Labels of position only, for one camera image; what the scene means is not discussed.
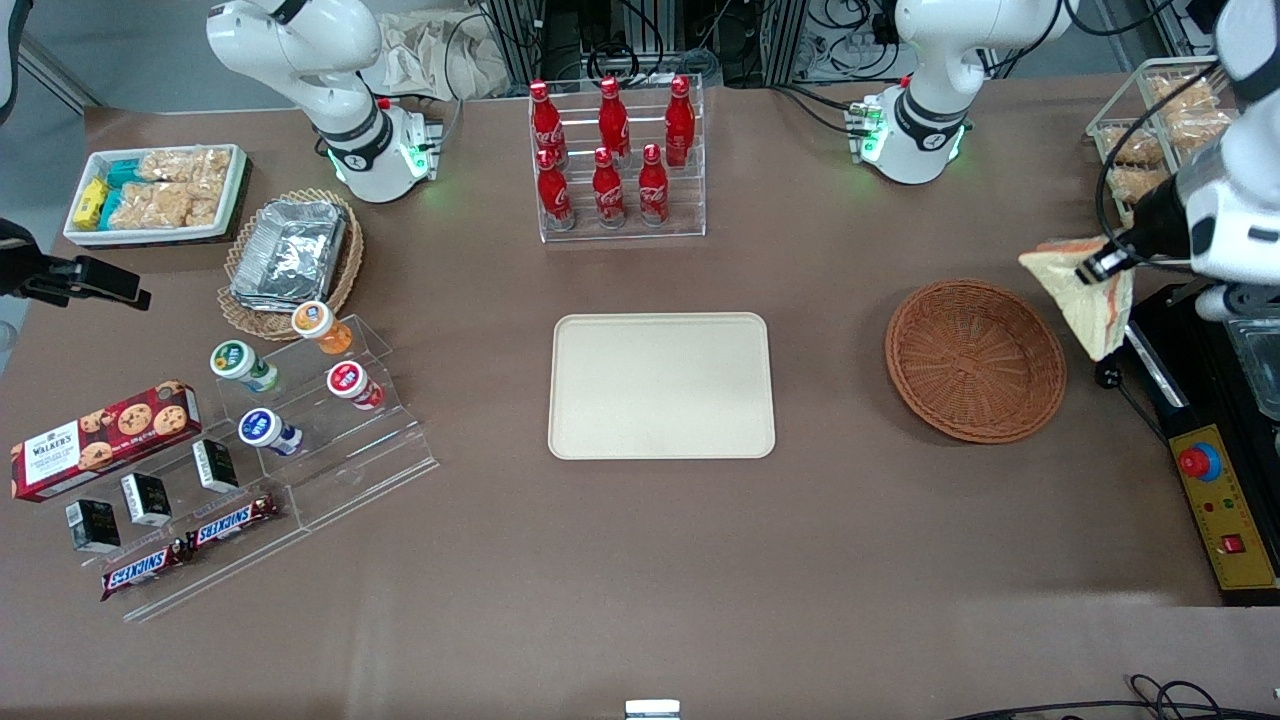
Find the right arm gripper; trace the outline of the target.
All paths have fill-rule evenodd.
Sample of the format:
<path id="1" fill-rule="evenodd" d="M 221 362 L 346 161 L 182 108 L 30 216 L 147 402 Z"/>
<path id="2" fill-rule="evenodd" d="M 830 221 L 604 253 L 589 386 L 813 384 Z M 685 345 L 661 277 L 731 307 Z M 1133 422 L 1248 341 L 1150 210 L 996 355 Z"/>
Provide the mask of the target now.
<path id="1" fill-rule="evenodd" d="M 72 299 L 99 299 L 148 310 L 151 293 L 141 288 L 141 278 L 123 268 L 90 256 L 72 260 L 54 258 L 46 270 L 46 255 L 35 237 L 8 219 L 1 227 L 1 296 L 20 296 L 56 307 L 68 307 Z M 32 281 L 45 273 L 45 281 Z"/>

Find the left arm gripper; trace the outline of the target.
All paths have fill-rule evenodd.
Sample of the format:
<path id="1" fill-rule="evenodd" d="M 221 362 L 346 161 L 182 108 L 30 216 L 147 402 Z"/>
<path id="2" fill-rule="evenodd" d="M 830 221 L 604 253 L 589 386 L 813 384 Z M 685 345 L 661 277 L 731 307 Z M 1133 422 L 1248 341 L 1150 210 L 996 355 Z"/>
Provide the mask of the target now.
<path id="1" fill-rule="evenodd" d="M 1234 161 L 1229 149 L 1240 135 L 1226 129 L 1190 164 L 1190 233 L 1176 181 L 1166 178 L 1133 210 L 1126 231 L 1111 227 L 1106 210 L 1107 181 L 1094 184 L 1094 213 L 1103 247 L 1075 269 L 1084 284 L 1101 284 L 1121 272 L 1149 265 L 1157 258 L 1179 261 L 1193 272 L 1238 284 L 1277 284 L 1277 196 L 1266 193 L 1277 170 L 1267 170 L 1245 151 Z"/>

